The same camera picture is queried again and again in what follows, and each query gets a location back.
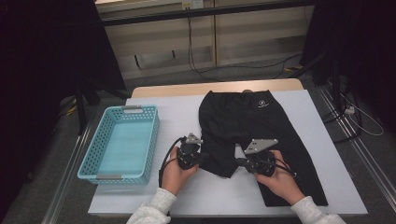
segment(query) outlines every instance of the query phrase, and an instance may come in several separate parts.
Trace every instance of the metal rail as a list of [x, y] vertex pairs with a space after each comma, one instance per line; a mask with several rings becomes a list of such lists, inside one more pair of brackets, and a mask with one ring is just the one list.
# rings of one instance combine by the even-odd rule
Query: metal rail
[[84, 132], [82, 135], [78, 137], [78, 140], [75, 144], [75, 147], [73, 149], [72, 155], [70, 157], [69, 162], [67, 163], [67, 166], [64, 170], [64, 174], [62, 176], [62, 179], [58, 185], [58, 188], [56, 189], [52, 200], [49, 204], [49, 208], [47, 209], [46, 215], [44, 215], [43, 221], [41, 224], [54, 224], [56, 223], [56, 220], [58, 219], [58, 216], [61, 212], [61, 208], [64, 203], [64, 199], [66, 198], [67, 191], [69, 190], [69, 186], [72, 182], [74, 174], [77, 172], [77, 162], [78, 159], [83, 156], [82, 155], [82, 149], [84, 148], [85, 144], [87, 143], [88, 136], [90, 135], [90, 132], [92, 130], [92, 120], [96, 116], [96, 110], [92, 112], [92, 118], [88, 122], [87, 127], [85, 128]]
[[156, 13], [156, 14], [149, 14], [144, 16], [102, 19], [101, 23], [104, 26], [114, 26], [114, 25], [124, 25], [124, 24], [141, 23], [148, 21], [168, 21], [168, 20], [176, 20], [183, 18], [223, 15], [223, 14], [249, 12], [249, 11], [262, 11], [262, 10], [288, 8], [288, 7], [307, 7], [314, 5], [316, 2], [317, 1], [315, 0], [284, 0], [284, 1], [242, 5], [242, 6], [207, 7], [207, 8], [200, 8], [194, 10]]
[[[331, 111], [334, 111], [333, 114], [335, 117], [338, 117], [338, 113], [332, 105], [332, 97], [330, 93], [328, 91], [324, 91], [322, 88], [319, 88], [319, 90], [322, 93], [321, 97], [323, 98], [327, 107], [329, 107]], [[346, 137], [354, 136], [356, 134], [356, 132], [352, 128], [351, 123], [349, 122], [349, 120], [347, 120], [346, 117], [342, 116], [341, 118], [337, 119], [337, 122]], [[381, 189], [393, 211], [396, 212], [396, 188], [393, 183], [389, 180], [388, 176], [375, 161], [373, 155], [370, 153], [366, 145], [364, 145], [359, 137], [351, 139], [349, 140], [349, 142], [355, 149], [358, 156], [361, 158], [361, 161], [366, 166], [375, 183]]]

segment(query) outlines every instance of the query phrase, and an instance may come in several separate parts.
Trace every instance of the blue plastic basket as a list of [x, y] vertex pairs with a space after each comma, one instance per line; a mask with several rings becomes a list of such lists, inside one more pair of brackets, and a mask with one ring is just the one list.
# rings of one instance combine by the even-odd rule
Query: blue plastic basket
[[93, 184], [147, 185], [159, 126], [155, 105], [107, 108], [78, 178]]

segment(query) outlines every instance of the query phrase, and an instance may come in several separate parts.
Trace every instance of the power strip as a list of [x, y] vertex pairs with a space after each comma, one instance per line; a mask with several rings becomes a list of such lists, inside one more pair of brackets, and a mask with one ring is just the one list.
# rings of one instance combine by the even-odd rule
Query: power strip
[[346, 113], [346, 114], [349, 114], [349, 115], [355, 114], [355, 107], [352, 106], [352, 105], [350, 105], [350, 106], [346, 109], [345, 113]]
[[186, 0], [181, 2], [181, 9], [198, 9], [204, 8], [204, 0]]

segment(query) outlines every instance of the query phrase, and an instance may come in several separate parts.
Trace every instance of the white table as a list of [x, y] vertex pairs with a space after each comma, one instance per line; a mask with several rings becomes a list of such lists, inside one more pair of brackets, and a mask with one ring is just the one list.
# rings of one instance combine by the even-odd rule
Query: white table
[[[308, 92], [273, 91], [273, 95], [283, 106], [316, 166], [329, 202], [329, 206], [321, 206], [320, 209], [341, 216], [367, 214]], [[133, 97], [127, 101], [127, 105], [158, 106], [161, 124], [151, 179], [145, 187], [98, 186], [89, 209], [90, 214], [101, 217], [129, 216], [139, 204], [151, 200], [158, 187], [158, 170], [172, 143], [190, 132], [200, 136], [198, 106], [203, 97]], [[235, 156], [243, 156], [240, 148], [236, 152]], [[170, 212], [172, 217], [293, 216], [289, 207], [266, 207], [254, 176], [244, 168], [238, 168], [229, 179], [200, 170], [178, 194]]]

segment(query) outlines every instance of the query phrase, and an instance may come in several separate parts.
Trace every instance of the electrical cord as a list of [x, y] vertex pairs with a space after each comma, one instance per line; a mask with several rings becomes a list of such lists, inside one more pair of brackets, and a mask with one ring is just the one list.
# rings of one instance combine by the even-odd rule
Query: electrical cord
[[185, 140], [186, 137], [180, 137], [178, 138], [174, 144], [169, 148], [168, 152], [166, 153], [165, 158], [163, 158], [163, 164], [161, 165], [161, 169], [159, 171], [159, 176], [158, 176], [158, 186], [161, 187], [163, 185], [163, 171], [165, 170], [165, 167], [169, 164], [170, 161], [175, 160], [176, 158], [170, 160], [169, 162], [166, 162], [166, 160], [168, 159], [169, 155], [171, 154], [172, 149], [175, 147], [175, 145], [182, 141]]
[[252, 68], [252, 69], [256, 69], [256, 68], [257, 68], [257, 69], [260, 69], [260, 68], [268, 68], [268, 67], [273, 67], [273, 66], [277, 66], [277, 65], [282, 64], [282, 69], [281, 69], [281, 71], [280, 71], [277, 75], [275, 75], [274, 77], [271, 78], [271, 79], [275, 79], [275, 78], [279, 77], [280, 75], [282, 75], [283, 70], [285, 69], [285, 63], [286, 63], [288, 60], [290, 60], [290, 59], [292, 59], [292, 58], [294, 58], [294, 57], [297, 57], [297, 56], [301, 56], [301, 55], [302, 55], [301, 53], [294, 54], [294, 55], [290, 56], [289, 58], [287, 58], [287, 59], [285, 59], [285, 60], [282, 60], [282, 61], [279, 62], [279, 63], [269, 64], [269, 65], [264, 65], [264, 66], [227, 65], [227, 66], [217, 66], [217, 67], [214, 67], [214, 68], [209, 68], [209, 69], [206, 69], [206, 70], [199, 71], [199, 70], [196, 68], [196, 66], [195, 66], [195, 62], [194, 62], [194, 58], [193, 58], [193, 53], [192, 53], [192, 37], [191, 37], [192, 28], [191, 28], [191, 18], [188, 18], [188, 24], [189, 24], [189, 66], [190, 66], [191, 71], [197, 73], [197, 74], [198, 74], [200, 77], [202, 77], [202, 78], [206, 78], [206, 79], [210, 79], [210, 80], [215, 80], [215, 81], [222, 82], [222, 80], [219, 80], [219, 79], [216, 79], [216, 78], [204, 77], [204, 76], [202, 75], [202, 73], [207, 73], [207, 72], [214, 71], [214, 70], [217, 70], [217, 69], [222, 69], [222, 68]]
[[336, 117], [334, 117], [334, 118], [332, 118], [332, 119], [328, 119], [328, 120], [323, 120], [323, 123], [325, 123], [325, 124], [326, 124], [326, 123], [330, 123], [330, 122], [332, 122], [332, 121], [335, 121], [335, 120], [337, 120], [337, 119], [343, 117], [343, 116], [345, 115], [346, 110], [347, 110], [347, 107], [344, 106], [344, 109], [342, 109], [341, 112], [340, 112]]
[[365, 115], [365, 116], [368, 117], [370, 120], [372, 120], [372, 121], [381, 129], [381, 132], [380, 132], [380, 133], [370, 133], [370, 132], [368, 132], [367, 130], [365, 130], [365, 129], [362, 127], [361, 123], [356, 122], [356, 121], [350, 116], [350, 114], [349, 114], [349, 118], [351, 119], [351, 121], [352, 121], [356, 126], [358, 126], [358, 127], [359, 127], [361, 130], [363, 130], [364, 132], [366, 132], [366, 133], [368, 133], [368, 134], [370, 134], [370, 135], [373, 135], [373, 136], [380, 136], [380, 135], [382, 135], [382, 134], [384, 133], [384, 129], [382, 128], [382, 126], [381, 126], [378, 122], [375, 121], [375, 119], [373, 119], [373, 118], [372, 118], [371, 116], [369, 116], [366, 112], [364, 112], [363, 110], [361, 110], [358, 106], [352, 104], [352, 103], [347, 99], [347, 97], [345, 97], [343, 94], [341, 94], [341, 96], [342, 96], [344, 99], [346, 99], [346, 101], [348, 101], [349, 104], [352, 105], [353, 107], [355, 107], [359, 112], [361, 112], [363, 115]]
[[[355, 93], [353, 91], [352, 91], [352, 96], [353, 96], [353, 99], [354, 99], [356, 105], [358, 105], [358, 100], [357, 100], [356, 95], [355, 95]], [[355, 116], [356, 116], [356, 118], [358, 120], [358, 123], [362, 126], [361, 113], [360, 112], [355, 113]], [[358, 137], [361, 134], [361, 129], [358, 129], [357, 131], [355, 131], [355, 130], [353, 130], [353, 131], [354, 131], [354, 134], [352, 134], [351, 136], [349, 136], [347, 138], [344, 138], [344, 139], [341, 139], [341, 140], [332, 141], [332, 142], [335, 143], [335, 144], [344, 143], [346, 141], [349, 141], [351, 139], [354, 139], [354, 138]]]
[[280, 166], [280, 165], [278, 165], [278, 164], [275, 163], [275, 166], [276, 166], [277, 168], [282, 169], [282, 170], [288, 172], [289, 174], [291, 174], [292, 177], [296, 177], [296, 176], [297, 176], [297, 173], [294, 173], [294, 172], [288, 167], [288, 165], [287, 165], [285, 162], [283, 162], [283, 161], [280, 160], [280, 159], [276, 159], [276, 160], [277, 160], [277, 161], [280, 161], [280, 163], [282, 163], [282, 164], [284, 165], [284, 166]]
[[297, 184], [298, 187], [300, 188], [301, 192], [302, 192], [303, 194], [305, 194], [305, 188], [304, 188], [304, 186], [301, 184], [300, 176], [297, 175], [297, 173], [293, 173], [293, 172], [291, 171], [291, 169], [289, 168], [289, 166], [288, 166], [285, 162], [281, 161], [280, 159], [276, 159], [276, 160], [277, 160], [277, 161], [280, 161], [285, 167], [288, 168], [288, 171], [287, 171], [287, 172], [291, 174], [291, 176], [294, 178], [296, 184]]
[[325, 115], [323, 115], [322, 117], [320, 117], [322, 120], [325, 120], [326, 118], [328, 118], [332, 113], [334, 113], [336, 110], [334, 109], [334, 110], [332, 110], [332, 111], [330, 111], [329, 113], [327, 113], [327, 114], [325, 114]]
[[[63, 111], [68, 105], [70, 105], [70, 103], [72, 103], [72, 101], [76, 100], [76, 96], [73, 96], [70, 100], [68, 100], [65, 104], [61, 105], [60, 111]], [[71, 115], [73, 114], [75, 111], [77, 111], [77, 106], [76, 105], [72, 105], [69, 110], [65, 113], [62, 113], [60, 115], [58, 115], [58, 118], [65, 116], [65, 115]]]

